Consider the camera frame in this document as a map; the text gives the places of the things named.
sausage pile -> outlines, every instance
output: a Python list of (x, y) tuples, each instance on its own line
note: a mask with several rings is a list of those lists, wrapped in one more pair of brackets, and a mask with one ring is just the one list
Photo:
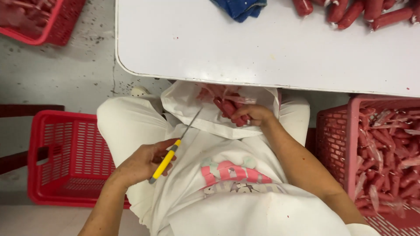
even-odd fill
[(202, 101), (212, 101), (222, 112), (222, 116), (228, 118), (237, 127), (242, 127), (251, 120), (249, 115), (243, 115), (240, 118), (232, 119), (231, 116), (244, 104), (255, 103), (254, 99), (241, 97), (236, 91), (237, 86), (226, 86), (219, 84), (202, 84), (200, 94), (197, 99)]
[[(354, 0), (347, 8), (349, 0), (312, 0), (313, 3), (327, 7), (327, 22), (331, 23), (337, 29), (347, 29), (362, 14), (363, 19), (367, 21), (371, 30), (410, 20), (412, 24), (420, 23), (420, 0), (410, 0), (409, 4), (399, 10), (382, 14), (389, 10), (395, 4), (402, 3), (398, 1), (406, 0)], [(307, 16), (312, 13), (313, 6), (310, 0), (293, 0), (293, 4), (299, 16)]]
[(355, 204), (364, 216), (420, 207), (420, 108), (359, 111)]
[(55, 0), (0, 0), (0, 27), (41, 34)]

pink plastic basket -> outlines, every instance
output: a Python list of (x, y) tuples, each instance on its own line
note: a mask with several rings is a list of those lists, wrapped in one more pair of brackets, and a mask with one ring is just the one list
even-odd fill
[(50, 43), (64, 46), (70, 39), (74, 25), (79, 18), (86, 0), (57, 0), (51, 17), (41, 35), (18, 31), (11, 28), (1, 28), (0, 33), (29, 45)]
[[(420, 107), (420, 99), (360, 94), (347, 105), (318, 112), (316, 156), (354, 200), (359, 109)], [(406, 218), (396, 215), (365, 217), (381, 235), (420, 235), (420, 209), (404, 206)]]
[[(94, 207), (115, 170), (96, 115), (45, 110), (32, 121), (28, 153), (28, 195), (40, 205)], [(38, 150), (48, 158), (38, 160)], [(126, 199), (124, 208), (130, 204)]]

scissor blade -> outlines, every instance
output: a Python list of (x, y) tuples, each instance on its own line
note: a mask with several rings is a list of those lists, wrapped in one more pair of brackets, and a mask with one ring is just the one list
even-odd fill
[(197, 112), (197, 114), (194, 116), (194, 118), (191, 120), (191, 123), (189, 124), (189, 126), (187, 127), (187, 129), (184, 131), (184, 133), (182, 134), (181, 138), (182, 139), (185, 135), (185, 133), (188, 131), (188, 129), (191, 127), (192, 123), (194, 122), (195, 118), (197, 118), (198, 114), (200, 114), (200, 111), (203, 110), (203, 107), (200, 108), (200, 110)]

white plastic bag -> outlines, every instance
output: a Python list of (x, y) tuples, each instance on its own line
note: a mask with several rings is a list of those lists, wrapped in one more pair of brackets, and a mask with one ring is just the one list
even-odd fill
[[(177, 117), (182, 123), (189, 125), (192, 118), (203, 106), (203, 110), (192, 124), (192, 127), (228, 139), (241, 139), (261, 135), (256, 126), (237, 128), (231, 120), (223, 118), (221, 111), (214, 104), (204, 103), (196, 97), (201, 87), (194, 82), (177, 81), (161, 95), (163, 108)], [(268, 107), (276, 118), (280, 118), (278, 93), (276, 88), (242, 87), (239, 94), (257, 99), (257, 104)]]

white table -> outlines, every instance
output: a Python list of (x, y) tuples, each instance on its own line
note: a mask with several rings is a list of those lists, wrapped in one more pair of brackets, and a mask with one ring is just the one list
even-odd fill
[(268, 0), (240, 24), (209, 0), (117, 0), (117, 59), (139, 76), (420, 97), (420, 27), (334, 31), (314, 8)]

